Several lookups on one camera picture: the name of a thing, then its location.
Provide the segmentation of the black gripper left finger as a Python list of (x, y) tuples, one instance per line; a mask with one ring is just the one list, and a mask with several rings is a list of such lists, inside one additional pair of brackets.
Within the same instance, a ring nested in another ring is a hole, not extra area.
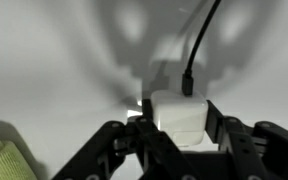
[(143, 174), (139, 180), (198, 180), (198, 174), (169, 136), (153, 122), (149, 99), (142, 100), (142, 115), (134, 121), (136, 150)]

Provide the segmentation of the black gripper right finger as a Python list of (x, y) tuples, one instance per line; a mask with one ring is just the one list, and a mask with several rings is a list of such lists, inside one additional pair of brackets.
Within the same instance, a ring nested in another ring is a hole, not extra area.
[(268, 180), (268, 173), (243, 123), (236, 117), (224, 116), (210, 100), (207, 104), (205, 130), (218, 150), (228, 156), (232, 174), (238, 180)]

